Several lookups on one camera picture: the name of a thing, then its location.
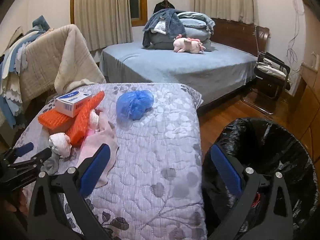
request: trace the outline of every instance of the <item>white box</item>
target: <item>white box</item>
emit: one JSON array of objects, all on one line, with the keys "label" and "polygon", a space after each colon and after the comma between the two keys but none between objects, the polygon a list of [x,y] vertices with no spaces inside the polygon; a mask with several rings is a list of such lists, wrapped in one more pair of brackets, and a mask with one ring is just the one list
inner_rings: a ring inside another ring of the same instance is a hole
[{"label": "white box", "polygon": [[68,93],[56,98],[55,110],[67,116],[75,117],[84,103],[91,97],[92,95],[79,91]]}]

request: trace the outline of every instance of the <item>blue gripper pad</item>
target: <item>blue gripper pad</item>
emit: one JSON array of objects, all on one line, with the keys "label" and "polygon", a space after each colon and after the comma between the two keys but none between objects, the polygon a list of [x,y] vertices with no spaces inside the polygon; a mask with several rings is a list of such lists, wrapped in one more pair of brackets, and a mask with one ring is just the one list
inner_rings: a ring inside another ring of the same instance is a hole
[{"label": "blue gripper pad", "polygon": [[216,144],[211,147],[210,154],[213,164],[230,193],[237,198],[240,197],[242,194],[241,179],[236,170]]},{"label": "blue gripper pad", "polygon": [[25,155],[26,153],[30,152],[33,150],[33,143],[27,143],[19,148],[15,148],[14,149],[14,155],[16,157],[22,157],[23,155]]},{"label": "blue gripper pad", "polygon": [[103,170],[110,160],[110,148],[104,145],[91,165],[87,168],[80,179],[80,194],[83,198],[87,197],[93,191]]}]

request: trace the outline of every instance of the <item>blue bed sheet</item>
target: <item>blue bed sheet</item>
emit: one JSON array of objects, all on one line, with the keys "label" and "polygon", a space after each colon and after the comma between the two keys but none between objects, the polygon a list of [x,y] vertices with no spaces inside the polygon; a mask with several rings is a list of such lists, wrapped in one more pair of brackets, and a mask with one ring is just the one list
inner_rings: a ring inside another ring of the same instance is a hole
[{"label": "blue bed sheet", "polygon": [[212,42],[203,54],[143,49],[140,43],[105,48],[100,70],[112,83],[182,83],[198,90],[204,104],[245,85],[253,77],[257,58],[249,53]]}]

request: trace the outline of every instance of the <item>crumpled blue bag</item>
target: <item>crumpled blue bag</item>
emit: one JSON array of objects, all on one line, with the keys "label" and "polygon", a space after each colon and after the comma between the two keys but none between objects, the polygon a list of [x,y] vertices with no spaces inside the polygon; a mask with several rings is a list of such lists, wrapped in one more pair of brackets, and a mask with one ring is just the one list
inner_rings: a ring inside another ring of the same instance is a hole
[{"label": "crumpled blue bag", "polygon": [[121,121],[139,120],[146,109],[152,107],[153,94],[147,90],[137,90],[121,95],[116,103],[116,113]]}]

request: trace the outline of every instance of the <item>bed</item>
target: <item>bed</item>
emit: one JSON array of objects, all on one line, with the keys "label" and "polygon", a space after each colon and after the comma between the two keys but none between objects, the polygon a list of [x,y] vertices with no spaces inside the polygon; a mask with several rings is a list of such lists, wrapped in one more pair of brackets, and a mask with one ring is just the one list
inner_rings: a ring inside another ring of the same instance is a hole
[{"label": "bed", "polygon": [[[182,84],[118,83],[79,88],[105,92],[97,109],[116,126],[119,150],[108,174],[108,184],[94,189],[86,202],[114,239],[206,239],[201,193],[200,129],[196,109],[201,94]],[[155,97],[151,110],[138,121],[120,122],[116,101],[127,91],[149,90]],[[49,102],[41,111],[53,107]],[[48,137],[36,118],[16,143],[33,142],[27,160],[46,147]],[[79,149],[60,159],[58,173],[75,166]],[[24,188],[29,205],[33,184]],[[61,204],[71,227],[81,232],[64,195]]]},{"label": "bed", "polygon": [[[212,52],[174,53],[144,49],[138,42],[105,48],[100,70],[110,82],[183,83],[199,91],[204,105],[242,87],[255,76],[257,45],[254,25],[214,19]],[[268,29],[258,27],[259,49],[264,51]]]}]

